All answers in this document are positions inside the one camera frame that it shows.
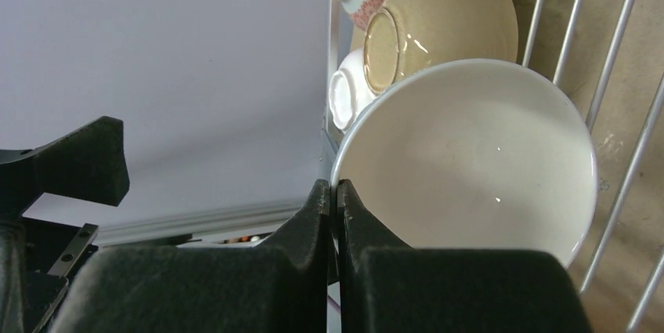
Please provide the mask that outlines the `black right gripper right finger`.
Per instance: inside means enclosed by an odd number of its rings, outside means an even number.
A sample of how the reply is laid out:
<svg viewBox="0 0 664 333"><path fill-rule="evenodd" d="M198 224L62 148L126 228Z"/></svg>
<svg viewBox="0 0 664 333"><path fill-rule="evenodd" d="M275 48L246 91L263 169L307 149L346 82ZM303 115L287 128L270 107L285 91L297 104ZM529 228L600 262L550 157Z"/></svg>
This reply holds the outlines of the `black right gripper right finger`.
<svg viewBox="0 0 664 333"><path fill-rule="evenodd" d="M565 268L532 250L415 249L337 185L344 332L589 332Z"/></svg>

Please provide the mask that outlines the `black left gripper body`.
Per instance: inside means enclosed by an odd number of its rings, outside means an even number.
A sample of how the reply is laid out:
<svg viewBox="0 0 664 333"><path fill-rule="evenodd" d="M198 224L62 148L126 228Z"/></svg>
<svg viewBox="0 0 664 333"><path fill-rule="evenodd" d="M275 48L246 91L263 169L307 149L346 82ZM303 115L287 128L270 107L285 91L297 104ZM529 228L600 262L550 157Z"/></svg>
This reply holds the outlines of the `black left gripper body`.
<svg viewBox="0 0 664 333"><path fill-rule="evenodd" d="M97 252L99 227L1 221L1 331L46 332L71 281Z"/></svg>

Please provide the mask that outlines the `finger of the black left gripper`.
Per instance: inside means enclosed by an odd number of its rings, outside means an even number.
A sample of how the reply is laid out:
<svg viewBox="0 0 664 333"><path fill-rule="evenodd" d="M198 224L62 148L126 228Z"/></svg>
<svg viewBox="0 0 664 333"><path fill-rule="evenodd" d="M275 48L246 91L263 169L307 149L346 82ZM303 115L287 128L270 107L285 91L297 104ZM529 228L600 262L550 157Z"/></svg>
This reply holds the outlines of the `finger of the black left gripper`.
<svg viewBox="0 0 664 333"><path fill-rule="evenodd" d="M129 191L123 121L102 116L41 147L1 150L1 216L44 193L118 206Z"/></svg>

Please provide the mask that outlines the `white orange bowl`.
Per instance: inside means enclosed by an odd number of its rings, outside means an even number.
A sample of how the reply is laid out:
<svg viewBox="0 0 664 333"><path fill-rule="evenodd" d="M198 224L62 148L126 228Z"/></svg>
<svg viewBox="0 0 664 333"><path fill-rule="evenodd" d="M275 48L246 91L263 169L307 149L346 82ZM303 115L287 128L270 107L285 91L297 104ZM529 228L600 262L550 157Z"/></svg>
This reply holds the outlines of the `white orange bowl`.
<svg viewBox="0 0 664 333"><path fill-rule="evenodd" d="M469 59L388 88L331 169L415 248L508 248L570 266L597 202L597 157L575 104L516 63Z"/></svg>

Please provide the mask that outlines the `cream white bowl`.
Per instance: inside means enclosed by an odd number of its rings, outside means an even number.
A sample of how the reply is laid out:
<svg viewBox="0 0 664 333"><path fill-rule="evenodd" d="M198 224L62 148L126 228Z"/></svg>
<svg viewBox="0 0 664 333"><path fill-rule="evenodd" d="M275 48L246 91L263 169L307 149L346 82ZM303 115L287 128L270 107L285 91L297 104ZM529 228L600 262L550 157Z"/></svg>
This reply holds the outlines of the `cream white bowl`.
<svg viewBox="0 0 664 333"><path fill-rule="evenodd" d="M380 93L441 63L514 62L517 55L512 0L385 0L366 28L363 71L370 89Z"/></svg>

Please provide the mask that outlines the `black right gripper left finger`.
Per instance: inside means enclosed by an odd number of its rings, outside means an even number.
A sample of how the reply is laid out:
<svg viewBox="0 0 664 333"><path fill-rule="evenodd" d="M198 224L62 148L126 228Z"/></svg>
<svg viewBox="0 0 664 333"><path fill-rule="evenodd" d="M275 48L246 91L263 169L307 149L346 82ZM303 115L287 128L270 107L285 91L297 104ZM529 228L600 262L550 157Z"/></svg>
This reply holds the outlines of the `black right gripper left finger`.
<svg viewBox="0 0 664 333"><path fill-rule="evenodd" d="M251 248L112 247L81 268L54 332L324 332L330 187Z"/></svg>

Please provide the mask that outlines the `plain white bowl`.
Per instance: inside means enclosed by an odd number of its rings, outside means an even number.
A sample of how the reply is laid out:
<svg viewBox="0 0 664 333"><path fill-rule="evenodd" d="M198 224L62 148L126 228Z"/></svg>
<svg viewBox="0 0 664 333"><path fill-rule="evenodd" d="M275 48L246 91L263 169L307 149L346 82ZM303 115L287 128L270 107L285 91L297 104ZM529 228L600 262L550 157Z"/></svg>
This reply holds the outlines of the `plain white bowl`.
<svg viewBox="0 0 664 333"><path fill-rule="evenodd" d="M346 133L377 97L365 78L363 49L351 51L343 59L330 78L327 97L335 127Z"/></svg>

